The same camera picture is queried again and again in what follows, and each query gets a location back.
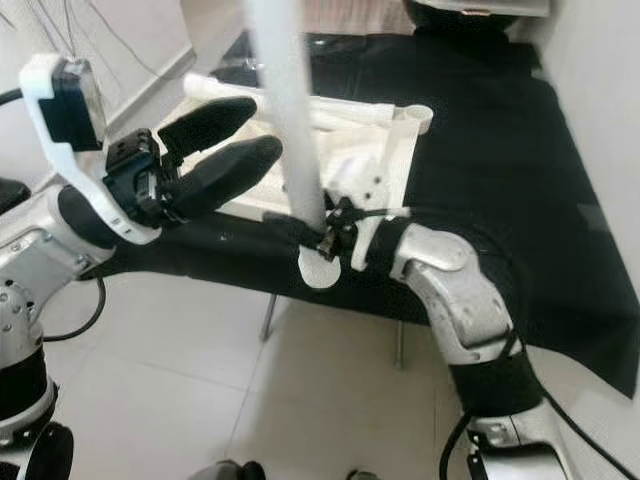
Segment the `black fabric cover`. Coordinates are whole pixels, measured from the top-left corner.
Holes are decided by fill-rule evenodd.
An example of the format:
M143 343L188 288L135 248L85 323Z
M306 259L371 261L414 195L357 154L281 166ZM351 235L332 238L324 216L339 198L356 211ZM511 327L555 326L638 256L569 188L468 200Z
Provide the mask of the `black fabric cover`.
M531 306L521 335L571 356L632 396L638 302L613 237L591 228L580 213L584 206L597 211L597 198L553 88L532 76L538 68L533 48L510 44L501 33L419 31L413 37L312 35L308 44L317 94L433 108L431 130L416 146L405 204L470 212L492 225L527 267ZM244 58L247 51L241 37L227 58ZM215 72L247 85L256 85L255 73L242 67ZM516 311L519 290L482 236L455 215L418 220L469 237L481 251L483 270L523 323ZM374 272L344 268L332 289L313 291L300 279L296 256L263 225L213 214L165 232L151 246L120 248L99 272L189 275L428 321L408 289Z

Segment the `white pole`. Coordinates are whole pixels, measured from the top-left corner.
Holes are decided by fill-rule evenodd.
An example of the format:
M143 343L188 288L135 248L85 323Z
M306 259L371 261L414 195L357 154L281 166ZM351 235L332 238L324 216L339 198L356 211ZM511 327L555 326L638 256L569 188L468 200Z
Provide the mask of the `white pole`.
M284 151L282 170L292 214L324 231L324 197L309 114L309 65L298 0L245 0L259 74Z

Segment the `cable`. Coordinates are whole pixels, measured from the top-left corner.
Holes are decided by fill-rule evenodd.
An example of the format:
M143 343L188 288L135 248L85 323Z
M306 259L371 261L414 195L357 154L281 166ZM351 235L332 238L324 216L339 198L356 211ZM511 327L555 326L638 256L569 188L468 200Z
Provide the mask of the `cable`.
M151 75L155 76L158 79L161 80L165 80L165 81L171 81L171 80L180 80L182 79L182 76L184 74L185 71L187 71L188 69L190 69L193 64L195 63L195 60L189 65L187 66L182 72L180 72L178 75L176 75L175 77L173 76L169 76L169 75L160 75L159 73L157 73L153 68L151 68L149 65L147 65L141 58L140 56L136 53L136 51L131 47L131 45L129 45L111 26L111 24L108 22L108 20L105 18L105 16L102 14L102 12L100 10L98 10L98 7L96 7L93 3L93 1L89 0L88 2L86 2L87 5L89 6L89 8L91 8L91 10L93 10L95 12L95 14L100 18L100 20L102 20L102 23L104 23L104 26L107 27L107 30L109 30L109 32L111 32L111 35L113 35L116 40L118 40L118 42L120 42L120 44L127 49L127 51L133 56L133 58L140 64L140 66L142 68L144 68L147 72L149 72Z
M633 473L631 473L627 468L622 465L618 460L616 460L611 454L609 454L604 448L602 448L595 440L593 440L578 424L567 414L560 404L553 398L553 395L549 393L549 391L540 385L542 389L542 393L547 399L547 401L551 404L553 409L556 411L558 416L564 420L564 422L571 427L573 430L587 445L589 445L593 450L595 450L602 458L604 458L609 464L614 467L618 472L620 472L624 477L629 480L638 480Z
M119 94L122 93L122 90L124 89L124 87L122 85L122 82L120 81L118 76L115 74L115 72L113 71L111 66L109 65L109 62L107 62L107 59L104 58L104 55L102 54L102 52L100 51L100 49L98 48L96 43L93 41L93 38L84 29L84 27L82 26L82 22L80 22L80 20L78 20L78 16L76 15L76 10L73 7L73 1L71 1L69 3L69 12L71 13L72 20L75 22L76 26L80 30L80 33L82 33L82 35L87 40L87 42L91 44L91 46L93 47L96 55L98 55L98 57L100 57L100 60L102 61L103 65L109 71L109 74L114 79L114 81L118 84Z
M64 18L67 23L67 35L69 36L69 43L71 44L71 55L76 56L76 45L73 39L73 32L71 31L71 20L69 19L69 0L62 0L62 6L64 8Z
M16 29L16 26L11 23L11 20L7 18L7 16L0 10L0 19L2 19L10 28Z
M440 480L447 480L449 478L449 460L451 459L451 453L453 453L453 449L455 448L458 440L460 440L460 436L465 431L467 426L469 426L469 422L471 422L471 414L469 412L465 412L465 414L460 417L458 423L451 433L449 434L449 438L447 438L447 443L442 450L442 455L440 455Z
M19 88L0 93L0 107L19 98L22 98L22 91Z
M72 338L76 338L77 336L82 335L84 332L93 327L100 315L102 315L102 311L104 310L104 304L107 301L107 288L105 287L104 280L102 277L96 277L96 283L98 284L98 305L96 306L96 310L93 312L93 315L89 318L89 320L77 330L74 330L70 333L65 333L63 335L53 335L50 337L44 337L45 342L63 342L65 340L70 340Z
M51 18L51 15L49 15L49 11L42 4L42 0L36 0L36 2L38 3L38 5L40 5L42 12L44 13L45 17L47 17L47 19L49 20L49 23L51 24L55 32L58 34L58 37L60 38L60 40L62 40L62 43L64 43L64 46L67 49L67 51L72 52L71 46L67 42L67 39L64 38L64 35L62 35L62 32L58 29L58 25L56 25L56 22L54 22L53 18ZM47 29L47 27L42 22L42 19L40 18L40 16L38 16L38 21L40 22L40 25L42 25L44 29Z
M458 218L465 218L467 220L476 220L475 215L470 213L463 212L448 212L443 209L434 209L427 207L419 207L419 208L411 208L411 213L428 213L440 217L450 218L452 215L457 216ZM379 209L379 210L369 210L359 212L358 219L363 219L371 216L385 216L388 214L393 214L393 211L388 209ZM520 325L524 328L524 332L528 331L529 324L529 315L528 315L528 305L529 305L529 288L528 288L528 278L525 273L525 269L522 268L521 265L517 263L515 257L509 252L509 250L504 246L504 244L498 240L493 233L488 231L486 228L483 228L481 225L478 225L475 221L468 223L465 225L476 233L481 234L486 240L488 240L496 250L507 260L512 269L512 274L514 275L514 281L516 283L516 290L519 296L519 314ZM514 343L518 340L518 335L515 330L512 330L509 336L507 337L506 344L500 354L500 358L504 359L506 355L511 351ZM521 339L522 347L525 348L525 343ZM604 458L609 464L614 467L618 472L620 472L625 478L629 480L639 480L633 473L631 473L624 465L622 465L618 460L616 460L611 454L609 454L602 446L600 446L595 440L593 440L584 430L578 426L578 424L562 409L560 404L555 400L553 395L549 393L549 391L538 381L538 385L542 391L543 396L547 399L551 407L555 410L558 416L593 450L595 450L602 458ZM460 439L460 436L464 432L464 430L469 425L471 421L472 415L470 412L465 412L465 414L458 420L458 423L454 426L453 430L449 434L449 438L447 439L447 443L442 451L440 456L440 480L447 480L448 478L448 466L449 460L451 458L451 453L453 449Z
M33 17L37 20L38 25L40 25L42 27L42 29L44 30L44 34L47 36L47 40L49 40L49 45L51 45L51 48L53 48L54 50L58 50L58 45L56 45L56 42L54 42L53 37L51 36L51 32L49 32L49 29L47 28L47 26L42 21L42 17L40 16L40 14L38 12L36 12L36 9L31 4L31 0L27 0L24 3L27 6L27 8L29 10L31 10L31 13L32 13Z

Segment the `white plastic pipe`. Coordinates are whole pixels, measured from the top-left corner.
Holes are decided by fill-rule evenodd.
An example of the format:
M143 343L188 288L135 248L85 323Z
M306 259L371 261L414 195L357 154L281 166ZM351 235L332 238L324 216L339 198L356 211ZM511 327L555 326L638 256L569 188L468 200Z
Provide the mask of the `white plastic pipe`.
M311 132L309 65L300 26L298 0L245 0L259 71L271 109L271 120L284 146L281 158L291 213L311 228L325 231L324 195L317 150ZM328 288L340 278L340 262L329 263L318 252L300 248L304 281Z
M257 114L268 117L271 114L269 102L259 88L230 85L217 78L188 73L184 79L184 92L198 100L212 100L220 97L248 96L258 106ZM311 124L322 130L357 128L363 125L388 127L394 116L394 105L367 104L325 97L309 97Z

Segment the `white mount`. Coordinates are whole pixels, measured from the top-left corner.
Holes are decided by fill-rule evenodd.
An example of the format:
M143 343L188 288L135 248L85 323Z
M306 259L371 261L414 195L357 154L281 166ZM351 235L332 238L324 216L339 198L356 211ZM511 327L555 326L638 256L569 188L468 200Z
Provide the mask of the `white mount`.
M89 201L111 230L128 242L149 243L160 235L161 230L132 221L102 182L106 175L106 145L102 151L81 152L76 156L69 143L56 143L51 139L39 101L54 98L51 78L62 61L64 59L55 53L37 54L20 72L20 89L45 157L53 169Z

